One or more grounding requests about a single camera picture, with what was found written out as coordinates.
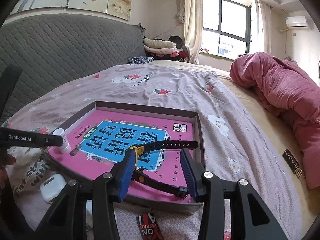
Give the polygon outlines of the person's left hand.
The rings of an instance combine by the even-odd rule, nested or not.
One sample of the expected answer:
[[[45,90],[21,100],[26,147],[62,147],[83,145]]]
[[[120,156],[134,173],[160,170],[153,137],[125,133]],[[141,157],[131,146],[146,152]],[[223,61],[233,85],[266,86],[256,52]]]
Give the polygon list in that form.
[[[4,158],[4,163],[3,163],[3,165],[1,166],[1,178],[0,178],[1,190],[5,188],[5,181],[6,181],[7,178],[8,178],[8,174],[7,174],[6,170],[5,170],[5,167],[6,167],[6,166],[14,165],[14,163],[16,163],[16,158],[13,157],[12,155],[7,155],[7,156]]]

